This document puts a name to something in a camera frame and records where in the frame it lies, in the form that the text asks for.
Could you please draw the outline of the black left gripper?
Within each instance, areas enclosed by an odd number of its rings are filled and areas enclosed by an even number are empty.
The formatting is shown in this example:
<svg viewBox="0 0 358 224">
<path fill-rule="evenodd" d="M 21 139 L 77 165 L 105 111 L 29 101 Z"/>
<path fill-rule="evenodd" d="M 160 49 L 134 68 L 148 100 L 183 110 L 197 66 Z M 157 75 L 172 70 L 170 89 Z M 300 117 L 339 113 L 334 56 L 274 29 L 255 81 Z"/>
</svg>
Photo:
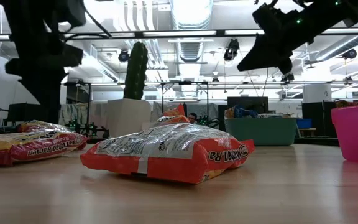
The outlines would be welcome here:
<svg viewBox="0 0 358 224">
<path fill-rule="evenodd" d="M 53 84 L 60 85 L 67 75 L 63 67 L 58 68 L 40 60 L 26 60 L 23 58 L 10 59 L 5 64 L 5 71 L 10 75 L 18 76 L 19 83 L 29 91 L 44 85 L 47 87 Z M 47 110 L 47 121 L 57 124 L 60 112 L 60 89 L 42 90 L 39 102 Z"/>
</svg>

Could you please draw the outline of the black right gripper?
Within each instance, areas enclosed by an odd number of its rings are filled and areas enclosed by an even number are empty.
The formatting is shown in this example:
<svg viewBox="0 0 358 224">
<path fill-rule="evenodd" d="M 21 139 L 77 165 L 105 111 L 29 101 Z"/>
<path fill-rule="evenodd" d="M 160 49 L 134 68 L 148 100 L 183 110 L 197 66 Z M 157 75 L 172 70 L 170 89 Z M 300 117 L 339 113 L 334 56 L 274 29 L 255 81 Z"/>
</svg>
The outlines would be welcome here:
<svg viewBox="0 0 358 224">
<path fill-rule="evenodd" d="M 303 24 L 301 14 L 306 12 L 312 2 L 297 2 L 302 10 L 293 9 L 283 12 L 276 8 L 275 2 L 262 4 L 252 13 L 256 24 L 263 30 L 258 34 L 254 46 L 239 62 L 237 69 L 240 72 L 260 68 L 276 67 L 283 74 L 290 73 L 293 64 L 290 57 L 293 55 L 295 44 L 300 39 L 295 36 L 296 30 Z"/>
</svg>

